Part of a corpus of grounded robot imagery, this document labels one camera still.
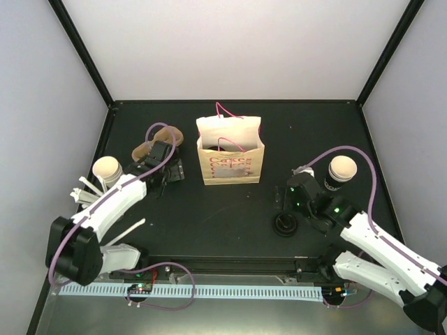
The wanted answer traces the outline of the black paper coffee cup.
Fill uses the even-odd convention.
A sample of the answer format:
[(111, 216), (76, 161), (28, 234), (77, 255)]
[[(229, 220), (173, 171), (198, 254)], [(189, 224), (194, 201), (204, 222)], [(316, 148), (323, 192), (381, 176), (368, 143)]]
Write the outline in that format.
[(220, 144), (204, 144), (202, 146), (204, 150), (212, 151), (225, 151), (225, 152), (236, 152), (238, 148), (229, 142), (221, 142)]

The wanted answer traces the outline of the cake print paper bag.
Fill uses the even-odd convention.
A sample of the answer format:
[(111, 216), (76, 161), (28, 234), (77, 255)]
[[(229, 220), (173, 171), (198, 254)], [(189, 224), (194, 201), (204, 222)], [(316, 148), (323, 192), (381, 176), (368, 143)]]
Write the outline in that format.
[(215, 108), (214, 116), (196, 120), (196, 146), (204, 184), (257, 184), (265, 153), (261, 118), (234, 115), (219, 102)]

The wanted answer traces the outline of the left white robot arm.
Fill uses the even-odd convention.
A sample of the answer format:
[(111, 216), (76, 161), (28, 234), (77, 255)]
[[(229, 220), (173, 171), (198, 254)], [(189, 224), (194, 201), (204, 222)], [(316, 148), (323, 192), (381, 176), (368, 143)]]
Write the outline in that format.
[(56, 218), (51, 226), (45, 264), (49, 279), (58, 273), (80, 285), (89, 285), (99, 275), (127, 271), (134, 278), (149, 273), (143, 250), (129, 244), (101, 241), (107, 231), (149, 192), (162, 194), (166, 184), (184, 179), (179, 150), (156, 141), (151, 151), (128, 165), (115, 185), (98, 200), (70, 218)]

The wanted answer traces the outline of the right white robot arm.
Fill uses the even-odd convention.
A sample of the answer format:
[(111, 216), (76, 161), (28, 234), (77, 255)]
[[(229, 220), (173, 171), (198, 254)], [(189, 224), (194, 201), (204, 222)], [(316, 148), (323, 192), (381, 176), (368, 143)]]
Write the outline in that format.
[(359, 283), (395, 302), (419, 327), (441, 333), (446, 319), (445, 267), (413, 252), (346, 198), (325, 192), (308, 172), (292, 176), (285, 187), (276, 187), (275, 204), (280, 210), (275, 225), (286, 234), (293, 222), (308, 223), (372, 257), (363, 260), (333, 245), (317, 264), (323, 280), (339, 277)]

